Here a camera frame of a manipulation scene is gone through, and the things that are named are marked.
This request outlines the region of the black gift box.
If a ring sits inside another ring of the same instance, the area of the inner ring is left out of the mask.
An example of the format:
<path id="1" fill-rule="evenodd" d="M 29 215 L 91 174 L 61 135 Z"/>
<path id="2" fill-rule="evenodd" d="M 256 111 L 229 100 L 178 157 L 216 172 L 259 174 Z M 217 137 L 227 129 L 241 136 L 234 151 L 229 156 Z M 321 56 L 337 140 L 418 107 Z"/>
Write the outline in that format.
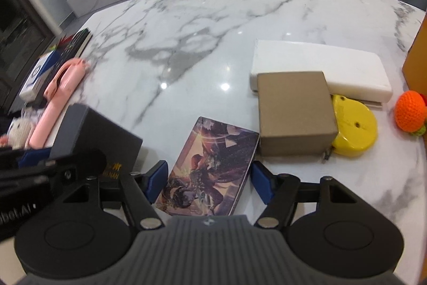
<path id="1" fill-rule="evenodd" d="M 100 150 L 106 156 L 100 176 L 101 195 L 106 208 L 119 208 L 119 180 L 129 174 L 137 161 L 143 140 L 115 124 L 89 106 L 69 106 L 50 152 L 60 158 L 85 150 Z"/>

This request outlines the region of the illustrated anime card box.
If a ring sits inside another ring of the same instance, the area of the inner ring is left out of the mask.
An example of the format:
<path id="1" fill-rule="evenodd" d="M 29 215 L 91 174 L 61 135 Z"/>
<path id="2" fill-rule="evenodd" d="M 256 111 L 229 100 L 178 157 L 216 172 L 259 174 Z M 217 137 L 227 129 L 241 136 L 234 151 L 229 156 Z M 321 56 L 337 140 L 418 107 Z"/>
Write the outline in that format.
<path id="1" fill-rule="evenodd" d="M 258 146 L 252 130 L 199 117 L 155 207 L 170 216 L 230 216 Z"/>

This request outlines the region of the brown cardboard box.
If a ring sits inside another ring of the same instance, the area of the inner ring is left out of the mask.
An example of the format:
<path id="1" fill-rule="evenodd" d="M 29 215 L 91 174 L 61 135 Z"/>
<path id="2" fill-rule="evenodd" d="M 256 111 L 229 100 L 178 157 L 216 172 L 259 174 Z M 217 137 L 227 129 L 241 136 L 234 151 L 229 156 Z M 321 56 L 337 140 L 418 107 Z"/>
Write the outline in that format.
<path id="1" fill-rule="evenodd" d="M 257 76 L 260 154 L 320 155 L 337 136 L 337 121 L 323 72 Z"/>

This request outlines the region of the white rectangular box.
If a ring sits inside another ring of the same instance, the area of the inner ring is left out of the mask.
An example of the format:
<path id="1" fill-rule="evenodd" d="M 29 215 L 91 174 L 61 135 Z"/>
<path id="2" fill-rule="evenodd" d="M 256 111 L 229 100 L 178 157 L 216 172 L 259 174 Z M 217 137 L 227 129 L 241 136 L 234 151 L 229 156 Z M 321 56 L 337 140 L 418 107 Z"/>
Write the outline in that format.
<path id="1" fill-rule="evenodd" d="M 258 90 L 259 74 L 275 72 L 323 72 L 330 93 L 355 100 L 388 103 L 393 95 L 380 57 L 364 50 L 257 40 L 249 76 L 250 89 Z"/>

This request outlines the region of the pink selfie stick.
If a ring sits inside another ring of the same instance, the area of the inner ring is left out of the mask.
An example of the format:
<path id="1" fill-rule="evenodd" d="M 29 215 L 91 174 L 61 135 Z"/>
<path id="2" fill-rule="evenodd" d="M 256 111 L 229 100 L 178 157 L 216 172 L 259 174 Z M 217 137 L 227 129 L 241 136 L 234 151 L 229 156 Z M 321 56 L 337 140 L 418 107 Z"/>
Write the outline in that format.
<path id="1" fill-rule="evenodd" d="M 44 91 L 46 108 L 28 140 L 32 149 L 44 147 L 62 110 L 85 76 L 87 62 L 82 58 L 71 58 L 57 71 Z"/>

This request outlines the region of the yellow tape measure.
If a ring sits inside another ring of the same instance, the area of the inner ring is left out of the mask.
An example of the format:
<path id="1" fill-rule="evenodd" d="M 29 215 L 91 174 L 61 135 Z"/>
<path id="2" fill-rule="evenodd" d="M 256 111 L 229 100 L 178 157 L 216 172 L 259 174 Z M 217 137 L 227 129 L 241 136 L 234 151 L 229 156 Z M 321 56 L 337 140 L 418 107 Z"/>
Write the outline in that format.
<path id="1" fill-rule="evenodd" d="M 331 102 L 338 133 L 323 155 L 326 162 L 332 153 L 356 158 L 370 149 L 378 137 L 378 125 L 373 112 L 358 100 L 334 94 Z"/>

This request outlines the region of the white blue card box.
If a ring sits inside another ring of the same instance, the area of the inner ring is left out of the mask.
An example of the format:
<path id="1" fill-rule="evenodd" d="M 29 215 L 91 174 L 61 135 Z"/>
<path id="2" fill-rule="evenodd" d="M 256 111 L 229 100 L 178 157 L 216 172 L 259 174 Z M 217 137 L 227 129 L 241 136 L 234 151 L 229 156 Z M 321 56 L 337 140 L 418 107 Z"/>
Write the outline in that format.
<path id="1" fill-rule="evenodd" d="M 19 92 L 21 100 L 27 103 L 35 100 L 60 55 L 59 51 L 50 50 L 38 58 Z"/>

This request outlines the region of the black book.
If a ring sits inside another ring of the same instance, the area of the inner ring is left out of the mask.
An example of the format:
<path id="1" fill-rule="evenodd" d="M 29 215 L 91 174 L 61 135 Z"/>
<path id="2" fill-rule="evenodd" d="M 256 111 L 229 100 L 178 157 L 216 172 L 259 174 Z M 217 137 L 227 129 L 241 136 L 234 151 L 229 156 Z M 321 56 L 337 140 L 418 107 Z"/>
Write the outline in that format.
<path id="1" fill-rule="evenodd" d="M 59 58 L 65 61 L 71 58 L 80 58 L 92 36 L 91 31 L 87 28 L 76 32 L 74 36 L 67 38 L 61 46 L 57 46 Z"/>

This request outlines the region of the orange crocheted ball toy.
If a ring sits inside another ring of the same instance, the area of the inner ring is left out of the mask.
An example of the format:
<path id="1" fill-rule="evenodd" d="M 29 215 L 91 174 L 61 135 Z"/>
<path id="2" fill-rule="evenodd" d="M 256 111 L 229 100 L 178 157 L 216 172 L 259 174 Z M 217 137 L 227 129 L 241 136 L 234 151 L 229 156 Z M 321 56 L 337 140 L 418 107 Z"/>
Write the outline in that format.
<path id="1" fill-rule="evenodd" d="M 394 120 L 403 132 L 422 137 L 426 133 L 426 96 L 413 90 L 404 92 L 396 102 Z"/>

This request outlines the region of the orange storage box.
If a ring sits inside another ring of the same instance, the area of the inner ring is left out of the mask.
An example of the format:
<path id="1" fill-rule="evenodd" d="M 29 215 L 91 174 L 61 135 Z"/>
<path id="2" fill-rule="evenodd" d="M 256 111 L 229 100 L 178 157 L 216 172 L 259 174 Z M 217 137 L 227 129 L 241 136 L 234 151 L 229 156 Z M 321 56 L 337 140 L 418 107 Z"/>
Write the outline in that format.
<path id="1" fill-rule="evenodd" d="M 424 17 L 413 41 L 402 73 L 410 90 L 420 94 L 427 93 L 427 16 Z"/>

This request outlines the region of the small bunny plush keychain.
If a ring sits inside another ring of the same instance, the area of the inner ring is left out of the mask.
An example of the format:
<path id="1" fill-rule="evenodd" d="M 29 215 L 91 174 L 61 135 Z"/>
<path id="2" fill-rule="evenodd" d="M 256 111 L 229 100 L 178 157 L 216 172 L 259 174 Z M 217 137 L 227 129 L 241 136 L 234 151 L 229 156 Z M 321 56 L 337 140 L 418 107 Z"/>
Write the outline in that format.
<path id="1" fill-rule="evenodd" d="M 29 148 L 34 129 L 35 123 L 29 118 L 13 119 L 7 133 L 1 136 L 1 147 L 11 147 L 12 150 Z"/>

